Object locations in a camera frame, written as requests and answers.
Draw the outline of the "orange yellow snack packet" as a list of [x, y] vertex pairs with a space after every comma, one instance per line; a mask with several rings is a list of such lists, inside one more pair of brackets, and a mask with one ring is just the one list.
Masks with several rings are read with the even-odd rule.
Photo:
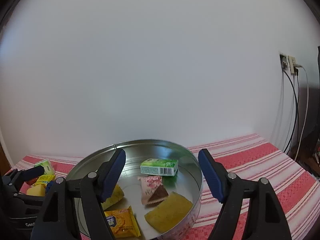
[[55, 179], [54, 174], [42, 175], [37, 179], [37, 181], [35, 181], [35, 183], [33, 183], [33, 186], [42, 185], [42, 186], [46, 187], [47, 184], [54, 179]]

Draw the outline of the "yellow blue cracker packet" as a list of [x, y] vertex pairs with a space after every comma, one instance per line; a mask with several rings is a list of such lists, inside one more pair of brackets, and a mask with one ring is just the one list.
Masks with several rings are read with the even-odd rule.
[[140, 237], [140, 229], [132, 207], [104, 212], [107, 223], [116, 238]]

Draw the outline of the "round metal cookie tin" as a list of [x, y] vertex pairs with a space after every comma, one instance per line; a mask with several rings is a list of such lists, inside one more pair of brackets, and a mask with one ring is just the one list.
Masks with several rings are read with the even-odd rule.
[[[134, 140], [110, 145], [85, 157], [67, 175], [77, 180], [97, 172], [116, 150], [124, 150], [126, 163], [118, 179], [124, 197], [111, 210], [132, 208], [140, 239], [183, 239], [191, 230], [200, 212], [203, 175], [196, 157], [186, 148], [162, 140]], [[170, 195], [180, 195], [192, 207], [173, 228], [159, 232], [145, 215], [162, 204]]]

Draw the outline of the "pink striped bed cover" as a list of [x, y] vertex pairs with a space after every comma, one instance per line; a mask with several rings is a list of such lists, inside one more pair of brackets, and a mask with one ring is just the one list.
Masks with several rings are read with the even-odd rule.
[[[258, 134], [190, 147], [195, 155], [208, 148], [213, 158], [241, 178], [266, 177], [272, 184], [285, 212], [292, 239], [315, 239], [319, 229], [319, 181], [276, 146]], [[25, 155], [13, 168], [29, 169], [49, 159], [57, 176], [67, 173], [84, 157]], [[200, 215], [184, 239], [207, 239], [216, 222], [221, 204], [214, 200], [204, 184]]]

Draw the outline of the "pink blossom snack packet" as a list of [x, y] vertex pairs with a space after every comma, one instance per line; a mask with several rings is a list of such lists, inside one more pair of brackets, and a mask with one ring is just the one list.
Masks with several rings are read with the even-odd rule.
[[164, 201], [168, 192], [162, 183], [161, 176], [138, 177], [141, 183], [143, 205], [152, 205]]

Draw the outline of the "yellow sponge green backing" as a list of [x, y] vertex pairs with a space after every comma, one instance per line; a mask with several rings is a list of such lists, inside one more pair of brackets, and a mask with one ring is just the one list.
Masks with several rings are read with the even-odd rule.
[[45, 197], [46, 196], [46, 188], [42, 185], [30, 187], [29, 189], [27, 189], [26, 195]]

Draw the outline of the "small green tissue pack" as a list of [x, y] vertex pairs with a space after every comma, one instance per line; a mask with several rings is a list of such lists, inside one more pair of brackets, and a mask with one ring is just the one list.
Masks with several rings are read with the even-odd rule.
[[54, 175], [55, 170], [49, 159], [44, 159], [34, 164], [34, 167], [42, 166], [44, 168], [44, 175]]

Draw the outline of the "red snack packet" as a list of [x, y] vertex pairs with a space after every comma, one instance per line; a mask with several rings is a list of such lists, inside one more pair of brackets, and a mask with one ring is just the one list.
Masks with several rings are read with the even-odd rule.
[[33, 178], [31, 180], [26, 181], [25, 183], [29, 186], [33, 185], [34, 183], [36, 183], [36, 181], [38, 180], [38, 177]]

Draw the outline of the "large green tissue pack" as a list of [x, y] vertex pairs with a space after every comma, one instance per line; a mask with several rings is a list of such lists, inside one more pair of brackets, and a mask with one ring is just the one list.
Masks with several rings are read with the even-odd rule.
[[141, 174], [173, 177], [178, 171], [178, 160], [147, 159], [140, 164]]

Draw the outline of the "brown wooden door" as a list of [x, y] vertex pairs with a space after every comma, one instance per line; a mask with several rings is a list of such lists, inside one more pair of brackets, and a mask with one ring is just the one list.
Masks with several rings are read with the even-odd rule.
[[11, 169], [11, 165], [9, 164], [9, 161], [3, 151], [3, 147], [0, 144], [0, 169], [1, 169], [1, 175], [5, 175], [8, 171]]

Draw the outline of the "wall power outlet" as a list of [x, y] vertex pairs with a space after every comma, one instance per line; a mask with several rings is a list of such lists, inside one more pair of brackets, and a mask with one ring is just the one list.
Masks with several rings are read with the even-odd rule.
[[279, 53], [279, 57], [282, 71], [298, 76], [299, 68], [302, 68], [302, 66], [297, 63], [296, 58], [283, 53]]

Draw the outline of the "worn green speckled sponge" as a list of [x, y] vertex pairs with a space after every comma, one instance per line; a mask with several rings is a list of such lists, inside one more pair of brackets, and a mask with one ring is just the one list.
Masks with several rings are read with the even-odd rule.
[[144, 218], [156, 231], [165, 233], [175, 227], [192, 207], [191, 201], [172, 191], [163, 202], [149, 211]]

